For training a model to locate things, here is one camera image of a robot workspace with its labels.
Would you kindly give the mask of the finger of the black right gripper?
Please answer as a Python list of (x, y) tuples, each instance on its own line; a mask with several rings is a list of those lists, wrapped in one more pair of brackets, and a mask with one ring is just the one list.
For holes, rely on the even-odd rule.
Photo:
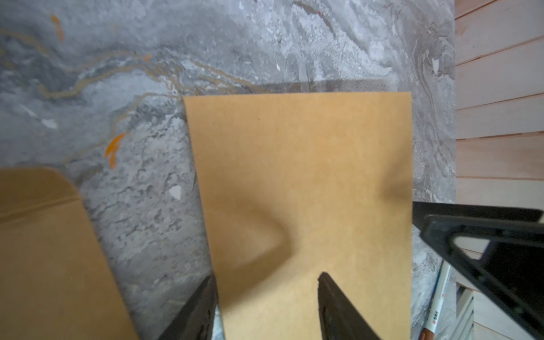
[(430, 248), (535, 338), (543, 337), (543, 211), (415, 201)]

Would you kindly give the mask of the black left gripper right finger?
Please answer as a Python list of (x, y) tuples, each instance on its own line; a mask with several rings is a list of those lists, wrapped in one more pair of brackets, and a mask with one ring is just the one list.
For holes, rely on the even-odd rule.
[(322, 272), (317, 289), (323, 340), (379, 340), (333, 278)]

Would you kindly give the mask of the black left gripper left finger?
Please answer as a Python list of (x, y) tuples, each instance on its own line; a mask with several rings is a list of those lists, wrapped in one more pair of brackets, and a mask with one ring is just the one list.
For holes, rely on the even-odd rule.
[(215, 276), (207, 276), (163, 331), (159, 340), (211, 340), (217, 306)]

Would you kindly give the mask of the brown kraft file bag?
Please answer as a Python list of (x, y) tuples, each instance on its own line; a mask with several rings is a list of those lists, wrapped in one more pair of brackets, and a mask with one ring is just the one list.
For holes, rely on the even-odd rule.
[(1, 170), (1, 338), (137, 338), (78, 190), (51, 168)]
[(381, 339), (408, 339), (411, 94), (184, 104), (225, 338), (320, 339), (328, 273)]

